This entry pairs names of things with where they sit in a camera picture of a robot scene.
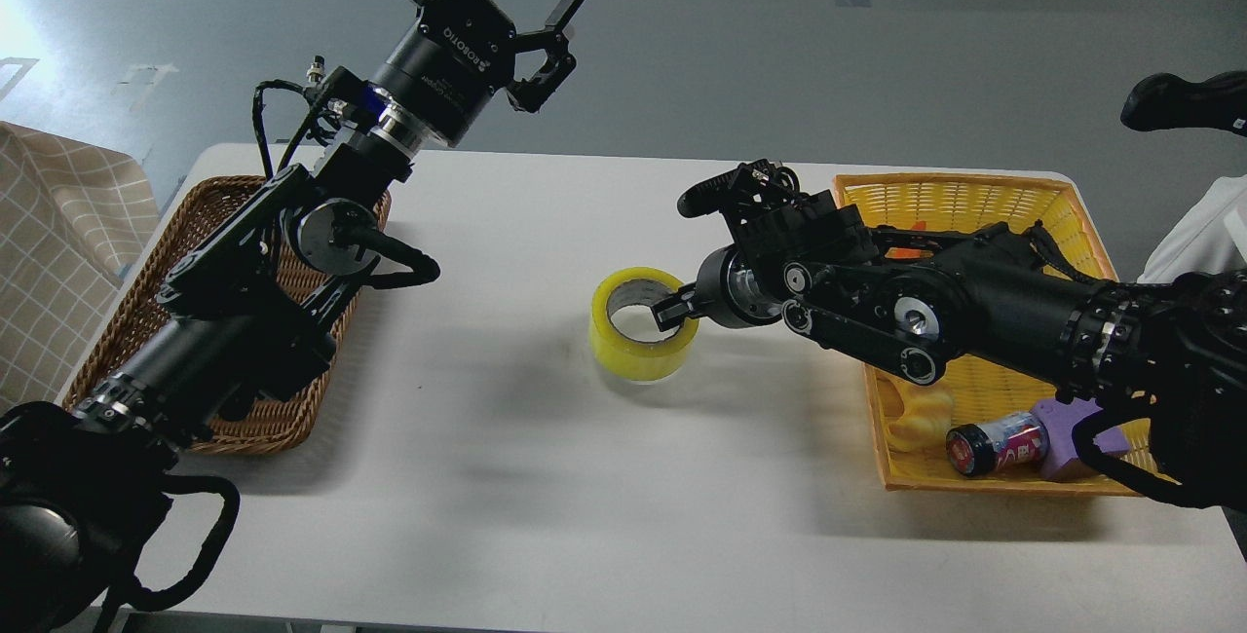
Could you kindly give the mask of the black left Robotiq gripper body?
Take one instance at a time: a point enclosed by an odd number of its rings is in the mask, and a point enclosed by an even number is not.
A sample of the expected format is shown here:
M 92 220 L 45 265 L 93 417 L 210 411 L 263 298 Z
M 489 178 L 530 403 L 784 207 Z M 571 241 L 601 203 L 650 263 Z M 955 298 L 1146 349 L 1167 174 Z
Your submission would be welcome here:
M 370 82 L 454 148 L 515 79 L 513 32 L 493 0 L 425 0 Z

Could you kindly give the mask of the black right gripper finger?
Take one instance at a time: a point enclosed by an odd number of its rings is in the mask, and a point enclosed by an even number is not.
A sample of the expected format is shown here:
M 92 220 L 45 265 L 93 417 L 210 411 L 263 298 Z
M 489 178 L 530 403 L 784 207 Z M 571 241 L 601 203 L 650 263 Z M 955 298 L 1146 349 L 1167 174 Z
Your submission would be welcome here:
M 690 319 L 705 316 L 705 303 L 700 302 L 698 287 L 683 285 L 651 305 L 651 315 L 658 331 L 677 330 Z

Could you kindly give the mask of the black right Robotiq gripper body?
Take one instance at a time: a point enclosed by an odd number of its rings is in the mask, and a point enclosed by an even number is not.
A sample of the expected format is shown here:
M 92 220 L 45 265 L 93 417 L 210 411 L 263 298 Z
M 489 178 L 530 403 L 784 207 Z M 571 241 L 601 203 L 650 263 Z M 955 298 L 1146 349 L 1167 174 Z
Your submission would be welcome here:
M 764 290 L 738 247 L 725 245 L 700 265 L 695 316 L 725 328 L 774 325 L 782 316 L 782 300 Z

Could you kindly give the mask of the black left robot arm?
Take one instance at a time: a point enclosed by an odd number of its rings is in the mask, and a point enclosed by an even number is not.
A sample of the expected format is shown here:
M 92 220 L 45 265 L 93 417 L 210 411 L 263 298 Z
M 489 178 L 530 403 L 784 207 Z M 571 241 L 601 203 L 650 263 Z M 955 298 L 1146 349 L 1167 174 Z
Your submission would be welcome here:
M 74 407 L 25 402 L 2 416 L 2 629 L 49 632 L 94 601 L 168 611 L 209 576 L 238 518 L 228 478 L 178 476 L 209 420 L 286 401 L 329 370 L 330 326 L 363 287 L 426 285 L 431 255 L 382 231 L 375 206 L 429 141 L 459 145 L 496 93 L 534 113 L 574 74 L 560 0 L 518 31 L 493 0 L 412 0 L 412 27 L 372 79 L 315 57 L 308 110 L 264 184 L 170 268 L 170 321 Z M 311 136 L 314 168 L 293 159 Z

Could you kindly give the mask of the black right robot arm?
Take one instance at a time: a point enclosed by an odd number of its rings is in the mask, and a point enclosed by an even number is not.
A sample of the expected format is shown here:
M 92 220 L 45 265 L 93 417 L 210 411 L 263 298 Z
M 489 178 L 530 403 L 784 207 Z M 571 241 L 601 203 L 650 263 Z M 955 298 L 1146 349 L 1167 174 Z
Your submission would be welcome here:
M 677 208 L 722 214 L 732 243 L 651 305 L 660 331 L 784 321 L 922 386 L 963 354 L 989 359 L 1061 402 L 1096 402 L 1072 427 L 1096 472 L 1177 507 L 1245 508 L 1245 270 L 1140 285 L 1080 273 L 1040 224 L 870 228 L 769 159 L 692 186 Z

